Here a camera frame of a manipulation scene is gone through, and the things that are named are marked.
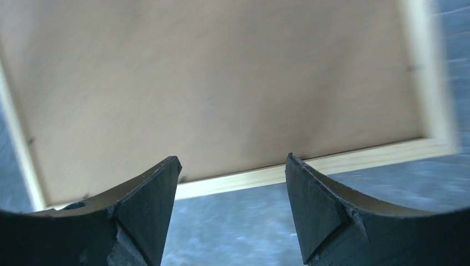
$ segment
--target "light wood frame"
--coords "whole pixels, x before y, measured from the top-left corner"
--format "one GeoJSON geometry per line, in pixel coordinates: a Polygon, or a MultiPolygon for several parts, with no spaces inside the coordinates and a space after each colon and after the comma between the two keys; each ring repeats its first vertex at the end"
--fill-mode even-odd
{"type": "MultiPolygon", "coordinates": [[[[422,139],[356,150],[306,160],[330,175],[458,153],[457,133],[446,80],[440,24],[433,0],[397,0],[401,8],[410,61],[414,67],[416,96],[425,137],[422,139]]],[[[0,100],[18,163],[35,211],[47,206],[33,161],[0,66],[0,100]]],[[[285,182],[284,165],[261,168],[178,185],[176,199],[210,195],[285,182]]]]}

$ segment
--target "wooden edge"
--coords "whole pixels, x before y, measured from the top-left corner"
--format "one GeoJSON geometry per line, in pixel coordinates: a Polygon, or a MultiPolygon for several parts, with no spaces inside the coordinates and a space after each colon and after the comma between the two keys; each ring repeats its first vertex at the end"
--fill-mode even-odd
{"type": "MultiPolygon", "coordinates": [[[[305,160],[325,175],[453,154],[448,145],[419,139],[305,160]]],[[[176,200],[285,182],[285,164],[179,184],[176,200]]]]}
{"type": "MultiPolygon", "coordinates": [[[[432,0],[398,0],[405,22],[410,60],[415,69],[415,88],[425,130],[425,139],[306,160],[318,171],[331,175],[363,168],[455,154],[457,134],[451,96],[445,78],[440,27],[433,16],[432,0]]],[[[8,126],[35,210],[45,209],[28,146],[14,112],[13,101],[2,73],[1,101],[8,126]]],[[[176,200],[215,193],[272,185],[285,181],[284,165],[216,177],[178,185],[176,200]]],[[[67,204],[48,206],[61,208],[67,204]]]]}
{"type": "Polygon", "coordinates": [[[426,138],[458,153],[455,115],[433,0],[399,0],[426,138]]]}
{"type": "Polygon", "coordinates": [[[19,122],[18,114],[14,106],[11,91],[0,60],[0,103],[3,116],[7,124],[13,149],[18,160],[18,166],[23,176],[23,181],[31,201],[33,211],[42,211],[46,207],[42,189],[39,184],[33,160],[29,153],[25,135],[19,122]]]}

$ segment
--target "wooden frame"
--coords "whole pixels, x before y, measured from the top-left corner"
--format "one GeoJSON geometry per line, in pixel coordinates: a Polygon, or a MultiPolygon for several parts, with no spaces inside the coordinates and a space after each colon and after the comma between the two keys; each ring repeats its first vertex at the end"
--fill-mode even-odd
{"type": "MultiPolygon", "coordinates": [[[[405,26],[411,65],[414,66],[415,88],[425,137],[422,139],[378,146],[306,160],[318,171],[334,173],[456,154],[450,90],[446,83],[440,27],[433,16],[433,0],[397,0],[405,26]]],[[[6,77],[0,69],[0,100],[25,184],[35,211],[59,206],[46,206],[28,145],[14,108],[6,77]]],[[[285,182],[285,165],[215,177],[178,185],[176,199],[210,195],[285,182]]]]}

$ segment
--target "floor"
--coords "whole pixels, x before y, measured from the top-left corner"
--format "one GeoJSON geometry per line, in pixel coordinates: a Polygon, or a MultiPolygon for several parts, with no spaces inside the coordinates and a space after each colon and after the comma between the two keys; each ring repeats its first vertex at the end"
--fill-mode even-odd
{"type": "MultiPolygon", "coordinates": [[[[470,0],[438,0],[460,155],[333,175],[381,200],[430,211],[470,203],[470,0]]],[[[29,212],[8,131],[0,122],[0,208],[29,212]]],[[[176,201],[162,265],[302,265],[285,184],[176,201]]]]}

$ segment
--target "cardboard surface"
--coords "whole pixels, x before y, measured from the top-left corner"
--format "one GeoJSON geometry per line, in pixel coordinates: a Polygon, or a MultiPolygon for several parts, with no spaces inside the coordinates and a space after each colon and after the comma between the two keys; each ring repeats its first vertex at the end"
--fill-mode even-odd
{"type": "Polygon", "coordinates": [[[50,204],[169,155],[188,180],[420,137],[397,2],[1,1],[50,204]]]}

